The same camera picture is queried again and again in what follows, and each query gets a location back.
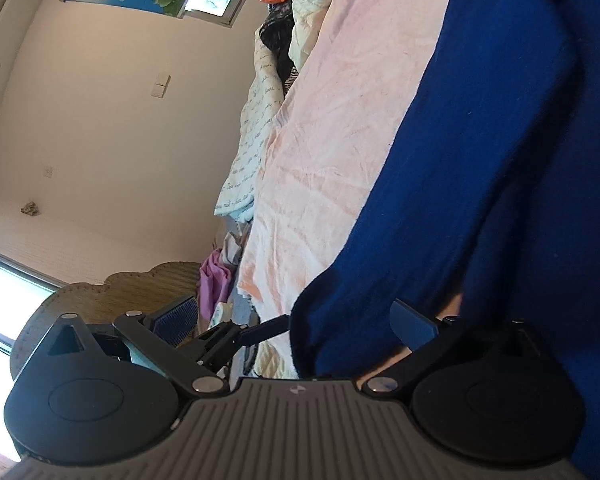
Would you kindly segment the blue knit sweater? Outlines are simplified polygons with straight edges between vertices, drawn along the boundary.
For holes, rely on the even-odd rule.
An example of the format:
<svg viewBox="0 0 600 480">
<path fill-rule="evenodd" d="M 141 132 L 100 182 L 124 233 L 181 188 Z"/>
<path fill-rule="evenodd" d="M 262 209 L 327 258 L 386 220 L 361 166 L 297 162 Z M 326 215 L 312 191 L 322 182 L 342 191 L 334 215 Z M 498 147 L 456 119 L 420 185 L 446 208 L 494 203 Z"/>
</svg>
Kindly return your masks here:
<svg viewBox="0 0 600 480">
<path fill-rule="evenodd" d="M 450 0 L 347 243 L 301 293 L 301 377 L 398 348 L 394 300 L 522 318 L 584 401 L 571 461 L 600 479 L 600 0 Z"/>
</svg>

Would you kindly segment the wooden headboard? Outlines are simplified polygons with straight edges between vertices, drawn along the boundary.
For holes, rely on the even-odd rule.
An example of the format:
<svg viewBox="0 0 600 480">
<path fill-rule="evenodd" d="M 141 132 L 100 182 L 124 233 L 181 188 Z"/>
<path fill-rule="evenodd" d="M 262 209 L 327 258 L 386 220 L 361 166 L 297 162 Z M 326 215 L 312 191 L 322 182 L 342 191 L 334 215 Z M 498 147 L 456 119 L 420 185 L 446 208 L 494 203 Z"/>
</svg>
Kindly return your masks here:
<svg viewBox="0 0 600 480">
<path fill-rule="evenodd" d="M 147 272 L 115 273 L 100 284 L 73 283 L 47 297 L 27 320 L 10 352 L 9 367 L 17 377 L 50 326 L 63 313 L 76 313 L 87 324 L 105 324 L 132 310 L 159 310 L 198 292 L 196 262 L 161 263 Z"/>
</svg>

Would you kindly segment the purple cloth beside bed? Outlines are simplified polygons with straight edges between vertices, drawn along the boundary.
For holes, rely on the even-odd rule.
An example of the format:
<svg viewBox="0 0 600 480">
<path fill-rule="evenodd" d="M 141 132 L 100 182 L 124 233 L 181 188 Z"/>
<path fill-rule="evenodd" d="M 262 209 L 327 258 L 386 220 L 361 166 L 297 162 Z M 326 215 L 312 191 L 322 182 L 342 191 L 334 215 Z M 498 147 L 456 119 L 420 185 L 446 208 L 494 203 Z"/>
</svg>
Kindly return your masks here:
<svg viewBox="0 0 600 480">
<path fill-rule="evenodd" d="M 209 325 L 216 305 L 230 296 L 233 268 L 223 260 L 222 253 L 216 248 L 199 269 L 198 313 L 203 328 Z"/>
</svg>

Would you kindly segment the pink floral bed blanket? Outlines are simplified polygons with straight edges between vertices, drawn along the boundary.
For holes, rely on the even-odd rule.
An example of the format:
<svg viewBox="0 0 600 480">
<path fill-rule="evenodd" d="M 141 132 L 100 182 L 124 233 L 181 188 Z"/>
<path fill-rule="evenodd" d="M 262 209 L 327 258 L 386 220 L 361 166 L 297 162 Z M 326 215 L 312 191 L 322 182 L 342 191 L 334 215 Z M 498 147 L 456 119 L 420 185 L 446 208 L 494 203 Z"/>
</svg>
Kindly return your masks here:
<svg viewBox="0 0 600 480">
<path fill-rule="evenodd" d="M 449 0 L 332 0 L 273 122 L 239 291 L 291 311 L 354 226 L 436 46 Z"/>
</svg>

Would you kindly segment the white patterned quilt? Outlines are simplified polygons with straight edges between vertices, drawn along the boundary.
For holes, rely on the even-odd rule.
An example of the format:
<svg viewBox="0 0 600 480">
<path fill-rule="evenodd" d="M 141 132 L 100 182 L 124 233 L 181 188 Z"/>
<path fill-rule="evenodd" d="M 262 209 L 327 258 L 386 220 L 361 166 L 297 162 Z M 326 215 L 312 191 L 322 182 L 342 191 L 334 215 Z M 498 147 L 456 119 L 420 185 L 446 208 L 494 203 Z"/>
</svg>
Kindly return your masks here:
<svg viewBox="0 0 600 480">
<path fill-rule="evenodd" d="M 273 120 L 283 104 L 284 90 L 276 70 L 273 52 L 254 33 L 254 79 L 239 118 L 239 142 L 218 200 L 217 217 L 239 223 L 253 218 L 254 193 L 273 131 Z"/>
</svg>

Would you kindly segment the wall light switch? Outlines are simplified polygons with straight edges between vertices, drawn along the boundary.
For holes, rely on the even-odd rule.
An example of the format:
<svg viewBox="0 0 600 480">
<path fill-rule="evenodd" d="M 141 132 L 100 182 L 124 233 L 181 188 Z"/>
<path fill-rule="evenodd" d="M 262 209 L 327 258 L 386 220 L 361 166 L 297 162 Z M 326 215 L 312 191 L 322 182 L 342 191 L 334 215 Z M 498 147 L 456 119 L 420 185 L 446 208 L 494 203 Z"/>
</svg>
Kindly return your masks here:
<svg viewBox="0 0 600 480">
<path fill-rule="evenodd" d="M 162 99 L 166 94 L 166 89 L 169 87 L 171 75 L 168 73 L 158 73 L 158 76 L 152 86 L 150 95 L 153 98 Z"/>
</svg>

